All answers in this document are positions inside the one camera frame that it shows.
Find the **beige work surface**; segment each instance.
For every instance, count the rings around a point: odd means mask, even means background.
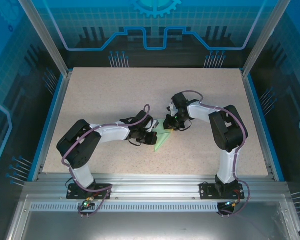
[[[238,175],[267,176],[239,69],[204,68],[75,68],[43,171],[68,173],[56,146],[76,121],[113,123],[135,117],[145,104],[150,104],[153,118],[164,119],[171,97],[185,90],[202,93],[205,104],[237,108],[248,130]],[[194,93],[185,96],[200,99]],[[192,122],[189,130],[173,132],[157,152],[154,146],[136,147],[128,141],[100,144],[88,163],[90,170],[95,174],[215,175],[221,150],[215,144],[211,126],[198,119]]]

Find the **black mounting plate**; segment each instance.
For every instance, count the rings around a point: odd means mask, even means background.
[[[94,190],[103,189],[106,187],[111,186],[111,184],[95,184]],[[105,195],[107,193],[107,190],[99,192],[98,195],[94,197],[95,200],[102,200],[104,199]],[[92,196],[91,193],[86,192],[82,190],[77,184],[71,183],[68,186],[68,191],[66,193],[66,199],[79,199],[79,200],[85,200],[88,197]]]
[[[242,184],[237,184],[233,190],[239,190],[240,199],[241,200],[245,199],[245,193]],[[238,199],[238,195],[233,191],[226,194],[224,197],[220,197],[214,183],[199,184],[199,192],[200,192],[201,200],[225,200],[225,199],[237,200]]]

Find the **green paper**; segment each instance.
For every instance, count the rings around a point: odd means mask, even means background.
[[[154,145],[154,151],[158,151],[159,148],[166,142],[166,140],[170,137],[172,130],[164,129],[164,121],[165,119],[158,119],[158,126],[153,129],[154,132],[157,132],[157,141]]]

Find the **metal grille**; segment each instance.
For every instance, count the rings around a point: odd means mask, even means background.
[[[93,212],[96,206],[86,212]],[[71,202],[34,202],[31,204],[31,212],[76,212],[81,203]],[[218,203],[214,202],[106,202],[100,212],[217,212]]]

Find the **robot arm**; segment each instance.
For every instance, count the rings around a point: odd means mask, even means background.
[[[231,192],[233,187],[238,184],[233,175],[235,152],[243,142],[243,133],[237,122],[224,111],[205,107],[198,100],[188,101],[182,92],[173,96],[172,103],[167,109],[171,114],[166,115],[166,120],[163,124],[165,129],[182,131],[182,129],[185,129],[185,122],[194,119],[210,123],[214,141],[221,149],[220,166],[216,175],[215,188],[220,196],[225,196]],[[248,137],[247,129],[237,109],[232,105],[224,109],[230,111],[238,118],[245,129],[246,137]]]
[[[142,120],[145,115],[146,112],[141,111],[136,117],[121,119],[114,124],[100,126],[100,128],[89,134],[78,144],[65,160],[70,165],[77,182],[86,189],[95,189],[95,179],[87,163],[98,144],[136,139],[137,143],[140,144],[155,145],[157,142],[157,133],[153,132],[153,129],[159,122],[151,116],[148,115],[143,122],[137,125],[126,126],[127,124],[137,123]],[[89,124],[85,120],[77,121],[59,141],[56,148],[61,155],[64,156],[78,138],[97,126],[98,125],[95,124]]]

